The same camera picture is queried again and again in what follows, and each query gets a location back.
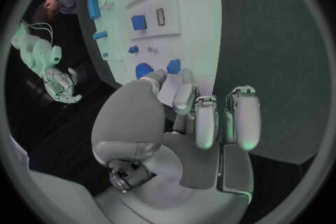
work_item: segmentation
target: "metal robot hand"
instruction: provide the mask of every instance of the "metal robot hand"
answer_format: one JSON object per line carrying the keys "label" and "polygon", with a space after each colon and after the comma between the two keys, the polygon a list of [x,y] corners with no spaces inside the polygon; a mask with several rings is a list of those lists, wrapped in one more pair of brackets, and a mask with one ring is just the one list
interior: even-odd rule
{"label": "metal robot hand", "polygon": [[42,78],[47,93],[55,101],[73,104],[82,99],[82,96],[73,96],[74,86],[77,82],[77,74],[71,68],[68,69],[68,72],[70,75],[61,72],[55,67],[49,67],[43,72]]}

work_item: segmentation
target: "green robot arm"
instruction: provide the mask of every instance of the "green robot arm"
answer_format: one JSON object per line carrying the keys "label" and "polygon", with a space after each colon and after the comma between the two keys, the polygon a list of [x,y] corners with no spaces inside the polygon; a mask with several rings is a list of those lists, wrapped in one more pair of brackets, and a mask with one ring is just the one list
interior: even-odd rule
{"label": "green robot arm", "polygon": [[74,74],[69,76],[55,68],[62,57],[59,46],[31,35],[27,23],[22,22],[12,38],[12,45],[20,51],[22,61],[44,81],[47,93],[55,100],[67,104],[78,102],[82,96],[74,94]]}

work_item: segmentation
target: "person's hair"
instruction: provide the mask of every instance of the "person's hair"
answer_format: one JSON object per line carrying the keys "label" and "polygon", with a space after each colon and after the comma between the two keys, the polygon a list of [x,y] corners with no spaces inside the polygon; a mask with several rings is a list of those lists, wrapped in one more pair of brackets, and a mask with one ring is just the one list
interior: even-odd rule
{"label": "person's hair", "polygon": [[31,23],[36,24],[38,22],[47,22],[46,10],[44,9],[45,2],[38,5],[31,16]]}

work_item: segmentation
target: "blue knob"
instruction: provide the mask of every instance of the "blue knob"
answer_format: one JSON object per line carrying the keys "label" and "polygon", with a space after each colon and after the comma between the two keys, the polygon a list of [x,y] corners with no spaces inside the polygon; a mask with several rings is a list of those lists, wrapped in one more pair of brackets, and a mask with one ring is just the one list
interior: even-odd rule
{"label": "blue knob", "polygon": [[131,18],[133,28],[135,31],[143,30],[147,28],[146,19],[144,15],[136,15]]}
{"label": "blue knob", "polygon": [[100,9],[98,5],[98,0],[88,0],[87,1],[88,14],[90,19],[95,20],[100,17]]}
{"label": "blue knob", "polygon": [[104,38],[108,35],[108,32],[104,31],[104,32],[97,32],[93,35],[93,39],[94,40],[97,40],[97,39],[100,39],[100,38]]}
{"label": "blue knob", "polygon": [[167,73],[168,74],[178,74],[181,70],[180,60],[171,60],[167,66]]}
{"label": "blue knob", "polygon": [[147,63],[140,63],[137,65],[136,67],[136,76],[137,76],[137,79],[153,72],[154,69],[149,66]]}
{"label": "blue knob", "polygon": [[128,52],[133,54],[135,52],[138,52],[139,51],[139,47],[138,46],[132,46],[129,48]]}

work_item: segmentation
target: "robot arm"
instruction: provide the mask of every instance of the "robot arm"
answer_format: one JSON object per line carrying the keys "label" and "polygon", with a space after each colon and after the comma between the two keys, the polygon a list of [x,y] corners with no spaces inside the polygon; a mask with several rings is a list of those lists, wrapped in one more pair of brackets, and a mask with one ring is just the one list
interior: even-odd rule
{"label": "robot arm", "polygon": [[20,51],[22,61],[44,81],[47,93],[55,100],[67,104],[78,102],[82,96],[74,94],[75,74],[70,75],[55,68],[62,57],[59,46],[52,46],[47,40],[31,35],[27,23],[18,27],[12,45]]}

